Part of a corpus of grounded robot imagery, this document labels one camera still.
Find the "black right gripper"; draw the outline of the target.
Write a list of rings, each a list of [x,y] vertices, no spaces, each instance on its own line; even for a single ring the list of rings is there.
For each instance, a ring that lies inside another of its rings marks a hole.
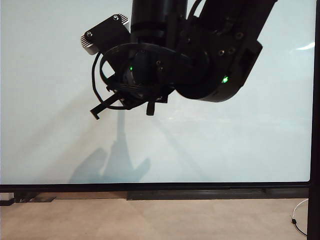
[[[96,120],[106,110],[132,110],[147,104],[146,115],[155,114],[156,103],[167,103],[173,92],[172,83],[164,78],[178,62],[175,50],[150,43],[123,43],[102,52],[99,74],[113,95],[90,110]]]

